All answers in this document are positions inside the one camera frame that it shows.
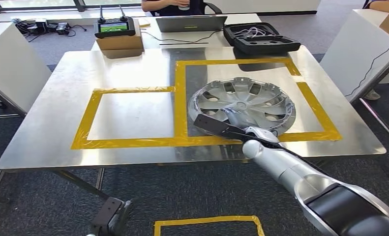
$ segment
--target person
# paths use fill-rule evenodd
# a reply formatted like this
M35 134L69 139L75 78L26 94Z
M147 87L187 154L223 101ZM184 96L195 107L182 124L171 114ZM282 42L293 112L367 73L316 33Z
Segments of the person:
M160 16L203 15L201 0L142 0L144 12L157 12Z
M366 6L366 8L377 11L389 12L389 0L372 0Z

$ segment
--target hand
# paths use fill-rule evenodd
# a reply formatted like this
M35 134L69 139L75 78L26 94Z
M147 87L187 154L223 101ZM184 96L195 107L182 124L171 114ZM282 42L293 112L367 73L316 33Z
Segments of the hand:
M168 0L168 5L186 7L190 5L190 0Z

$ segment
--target power adapter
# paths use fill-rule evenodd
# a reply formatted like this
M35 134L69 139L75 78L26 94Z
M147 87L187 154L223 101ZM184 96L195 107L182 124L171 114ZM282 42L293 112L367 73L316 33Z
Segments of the power adapter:
M68 34L67 29L69 29L69 28L70 28L70 25L67 22L58 23L57 28L56 28L56 32L59 35Z
M38 33L45 33L48 31L47 19L36 19L35 25L37 27Z

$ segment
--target white cable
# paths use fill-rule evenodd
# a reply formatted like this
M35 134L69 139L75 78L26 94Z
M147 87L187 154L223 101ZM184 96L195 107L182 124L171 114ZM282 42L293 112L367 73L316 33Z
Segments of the white cable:
M235 37L246 37L246 38L254 38L257 36L266 36L266 35L270 35L270 34L267 34L266 31L262 29L258 29L256 27L251 27L250 29L243 29L241 31L234 33Z

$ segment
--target yellow tape square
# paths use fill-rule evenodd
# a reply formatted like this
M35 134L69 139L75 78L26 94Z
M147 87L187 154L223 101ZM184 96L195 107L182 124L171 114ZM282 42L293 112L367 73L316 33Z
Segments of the yellow tape square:
M186 102L186 67L189 65L220 65L220 64L254 64L254 63L283 63L291 75L300 76L299 70L291 58L262 58L262 59L231 59L231 60L180 60L176 61L175 85L172 87L147 88L98 88L91 95L90 101L83 114L71 149L97 148L136 148L136 147L190 147L211 145L241 144L238 141L223 139L217 136L189 137L187 129L187 102ZM323 131L282 134L278 138L281 142L297 141L333 141L340 140L338 130L326 114L310 87L306 82L298 82L303 97L321 124ZM137 92L174 92L174 137L172 138L144 138L144 139L107 139L88 140L91 125L96 116L101 97L108 93L137 93Z
M205 224L228 221L252 221L257 226L257 235L265 236L259 218L255 215L251 216L218 216L210 218L186 219L186 220L162 220L156 221L154 226L154 236L161 236L161 226L177 226L177 225L192 225Z

